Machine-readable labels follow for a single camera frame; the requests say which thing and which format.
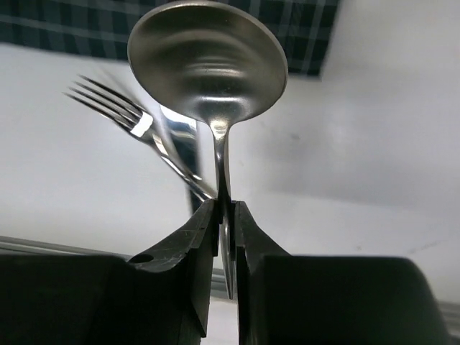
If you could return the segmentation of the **silver spoon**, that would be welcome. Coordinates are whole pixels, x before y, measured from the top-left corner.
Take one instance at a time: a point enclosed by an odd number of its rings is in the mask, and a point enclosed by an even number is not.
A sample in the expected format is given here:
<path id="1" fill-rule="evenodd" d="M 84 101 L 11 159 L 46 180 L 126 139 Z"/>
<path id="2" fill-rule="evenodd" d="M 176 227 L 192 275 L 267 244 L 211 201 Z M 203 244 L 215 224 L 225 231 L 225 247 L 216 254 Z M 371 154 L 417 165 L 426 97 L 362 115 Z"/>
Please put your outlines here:
<path id="1" fill-rule="evenodd" d="M 174 1 L 139 19 L 127 55 L 134 77 L 156 102 L 212 132 L 221 256 L 233 297 L 229 131 L 280 99 L 288 81 L 285 53 L 273 33 L 241 9 L 216 1 Z"/>

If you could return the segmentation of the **silver fork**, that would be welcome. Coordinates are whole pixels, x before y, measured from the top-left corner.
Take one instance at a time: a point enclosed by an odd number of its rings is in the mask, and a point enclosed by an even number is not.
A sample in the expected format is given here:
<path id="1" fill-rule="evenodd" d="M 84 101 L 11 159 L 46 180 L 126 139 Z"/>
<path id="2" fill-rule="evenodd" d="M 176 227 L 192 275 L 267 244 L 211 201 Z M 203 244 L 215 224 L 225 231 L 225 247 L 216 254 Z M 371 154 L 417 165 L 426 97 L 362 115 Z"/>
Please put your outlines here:
<path id="1" fill-rule="evenodd" d="M 130 137 L 152 148 L 200 201 L 217 197 L 217 192 L 192 172 L 180 158 L 159 119 L 143 105 L 113 88 L 87 76 L 79 76 L 83 81 L 76 81 L 70 86 L 66 96 L 111 120 Z"/>

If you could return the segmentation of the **dark checked cloth napkin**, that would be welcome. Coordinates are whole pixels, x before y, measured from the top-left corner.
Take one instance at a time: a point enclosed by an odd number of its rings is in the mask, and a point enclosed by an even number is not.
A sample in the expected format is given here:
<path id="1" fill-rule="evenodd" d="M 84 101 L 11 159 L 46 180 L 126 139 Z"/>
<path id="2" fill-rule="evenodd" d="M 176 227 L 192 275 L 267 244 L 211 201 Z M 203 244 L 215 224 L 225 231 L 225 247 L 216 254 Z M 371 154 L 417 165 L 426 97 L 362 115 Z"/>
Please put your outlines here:
<path id="1" fill-rule="evenodd" d="M 127 60 L 138 19 L 161 1 L 1 0 L 1 41 L 39 50 Z M 290 73 L 318 77 L 340 1 L 233 0 L 279 40 Z"/>

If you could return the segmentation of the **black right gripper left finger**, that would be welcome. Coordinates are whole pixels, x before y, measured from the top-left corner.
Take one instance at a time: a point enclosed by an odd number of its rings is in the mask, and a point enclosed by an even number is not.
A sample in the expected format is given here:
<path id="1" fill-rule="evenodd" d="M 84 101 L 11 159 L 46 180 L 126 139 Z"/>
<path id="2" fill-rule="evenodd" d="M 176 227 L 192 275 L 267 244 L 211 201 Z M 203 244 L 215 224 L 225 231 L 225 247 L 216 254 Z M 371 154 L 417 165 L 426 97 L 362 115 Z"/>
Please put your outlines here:
<path id="1" fill-rule="evenodd" d="M 204 202 L 149 249 L 1 257 L 3 344 L 199 344 L 206 336 L 217 207 Z"/>

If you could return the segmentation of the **silver knife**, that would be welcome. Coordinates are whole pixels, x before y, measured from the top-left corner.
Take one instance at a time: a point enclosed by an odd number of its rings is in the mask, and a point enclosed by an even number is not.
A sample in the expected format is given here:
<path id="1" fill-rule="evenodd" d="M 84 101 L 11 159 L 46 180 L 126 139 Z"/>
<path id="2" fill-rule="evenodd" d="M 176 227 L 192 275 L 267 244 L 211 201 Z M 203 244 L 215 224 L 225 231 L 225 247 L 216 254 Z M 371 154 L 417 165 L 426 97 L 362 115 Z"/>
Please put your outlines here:
<path id="1" fill-rule="evenodd" d="M 163 105 L 160 105 L 160 110 L 180 159 L 193 173 L 199 173 L 197 122 Z"/>

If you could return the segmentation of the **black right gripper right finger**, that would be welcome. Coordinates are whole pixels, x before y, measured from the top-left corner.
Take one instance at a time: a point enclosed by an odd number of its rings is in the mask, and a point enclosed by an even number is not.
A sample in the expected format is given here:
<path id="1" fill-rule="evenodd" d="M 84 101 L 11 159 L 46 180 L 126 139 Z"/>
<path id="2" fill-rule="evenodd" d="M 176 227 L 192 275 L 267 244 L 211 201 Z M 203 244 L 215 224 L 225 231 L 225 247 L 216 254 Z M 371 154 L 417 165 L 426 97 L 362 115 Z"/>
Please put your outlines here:
<path id="1" fill-rule="evenodd" d="M 404 257 L 291 255 L 234 205 L 240 344 L 451 344 Z"/>

